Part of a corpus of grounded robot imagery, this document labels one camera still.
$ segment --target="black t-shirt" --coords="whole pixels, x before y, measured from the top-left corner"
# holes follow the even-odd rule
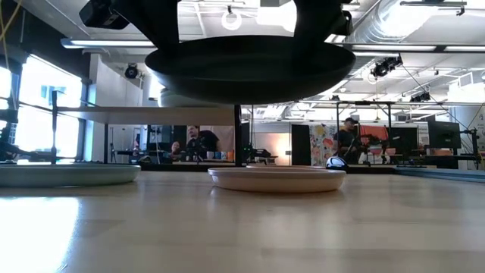
[[[201,156],[205,156],[204,152],[216,152],[217,142],[219,138],[210,130],[202,130],[199,132],[199,137],[191,139],[187,143],[187,149],[193,149],[194,152],[201,152]]]
[[[350,147],[352,145],[352,141],[355,138],[355,133],[354,131],[346,131],[346,130],[340,130],[339,131],[339,147]],[[336,141],[336,134],[333,136],[333,140]],[[346,151],[339,151],[338,155],[342,158],[344,158],[344,155],[346,154]],[[350,152],[345,156],[345,160],[347,161],[348,164],[357,164],[358,163],[358,156],[359,152]]]
[[[340,130],[339,131],[339,147],[350,147],[352,141],[355,138],[353,131]],[[336,134],[333,136],[333,140],[337,140]]]

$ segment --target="white wall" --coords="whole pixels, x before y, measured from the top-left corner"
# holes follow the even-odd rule
[[[102,62],[100,55],[91,55],[89,77],[93,84],[89,88],[88,100],[99,106],[142,106],[143,91],[119,73]],[[139,125],[109,125],[108,148],[111,141],[116,150],[133,148],[133,131]],[[104,155],[104,124],[92,123],[86,126],[84,159],[102,161]],[[127,156],[117,156],[118,163],[128,163]]]

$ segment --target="shelf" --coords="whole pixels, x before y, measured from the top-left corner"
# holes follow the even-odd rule
[[[232,108],[59,107],[58,112],[101,124],[234,125]]]

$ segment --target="black pan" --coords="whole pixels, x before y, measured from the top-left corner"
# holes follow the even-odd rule
[[[158,81],[184,96],[208,102],[257,105],[317,95],[340,82],[355,56],[321,43],[312,58],[292,58],[292,37],[224,36],[182,42],[175,55],[159,50],[145,63]]]

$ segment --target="cap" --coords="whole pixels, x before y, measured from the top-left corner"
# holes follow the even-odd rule
[[[355,119],[353,119],[353,118],[346,118],[346,121],[345,121],[345,122],[347,122],[347,121],[352,122],[352,124],[357,124],[357,123],[358,123],[358,121],[356,121],[356,120],[355,120]]]

